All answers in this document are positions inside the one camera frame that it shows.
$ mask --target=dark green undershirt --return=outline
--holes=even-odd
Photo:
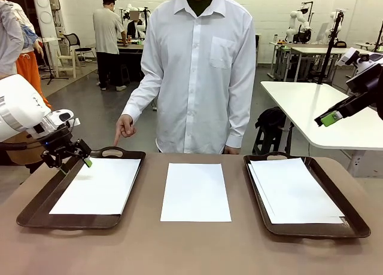
[[[208,8],[213,0],[187,0],[190,8],[199,17]]]

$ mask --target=white paper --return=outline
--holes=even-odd
[[[220,164],[169,164],[161,221],[231,222]]]
[[[278,220],[342,223],[339,217],[344,216],[343,213],[312,177],[300,158],[252,161],[251,164]]]
[[[341,224],[343,223],[340,217],[299,218],[296,216],[290,216],[290,217],[286,217],[284,215],[276,216],[274,214],[273,209],[271,208],[271,205],[269,203],[268,198],[266,197],[265,192],[263,191],[261,184],[259,183],[258,177],[253,169],[253,166],[251,164],[249,164],[248,166],[249,166],[251,175],[254,179],[254,183],[256,184],[256,187],[258,189],[259,195],[261,196],[263,205],[266,209],[266,212],[268,213],[269,219],[272,224],[307,224],[307,223]]]
[[[140,160],[91,158],[49,214],[122,214]]]

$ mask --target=plastic tray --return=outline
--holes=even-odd
[[[146,154],[138,151],[125,151],[121,148],[104,148],[92,151],[91,157],[140,159],[135,181]],[[121,215],[50,215],[49,212],[58,199],[73,181],[84,162],[78,158],[70,158],[66,167],[70,170],[67,175],[58,172],[47,185],[35,196],[17,217],[17,224],[23,227],[45,228],[55,230],[104,230],[115,227],[121,220]]]
[[[322,186],[323,190],[329,195],[334,203],[340,208],[345,215],[343,224],[272,224],[268,213],[263,204],[262,198],[258,192],[254,179],[251,176],[248,165],[250,161],[270,160],[272,156],[281,155],[285,158],[292,157],[281,152],[271,152],[266,155],[248,155],[244,157],[246,169],[249,175],[249,180],[253,186],[260,213],[265,223],[266,228],[273,234],[279,236],[305,237],[314,239],[351,239],[365,238],[370,236],[371,230],[353,208],[347,198],[336,187],[332,180],[327,176],[320,165],[311,157],[301,157],[305,166],[310,171],[311,175]]]

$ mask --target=cap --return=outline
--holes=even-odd
[[[104,5],[115,4],[115,0],[102,0]]]

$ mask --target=shirt collar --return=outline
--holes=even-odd
[[[174,5],[174,14],[180,12],[182,9],[190,12],[192,9],[190,8],[187,0],[175,0]],[[210,6],[201,14],[201,16],[207,16],[213,14],[213,12],[219,13],[225,17],[226,15],[226,6],[224,0],[213,0]]]

